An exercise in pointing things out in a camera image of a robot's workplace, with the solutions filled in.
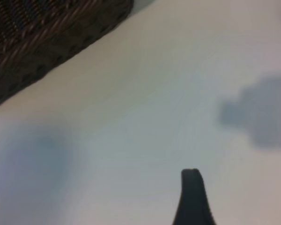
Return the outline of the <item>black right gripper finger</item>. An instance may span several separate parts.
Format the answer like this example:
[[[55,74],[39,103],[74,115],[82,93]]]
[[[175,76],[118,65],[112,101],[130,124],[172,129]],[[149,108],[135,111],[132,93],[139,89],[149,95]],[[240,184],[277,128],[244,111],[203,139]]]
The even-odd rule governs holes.
[[[216,225],[198,169],[183,169],[181,172],[181,196],[173,224]]]

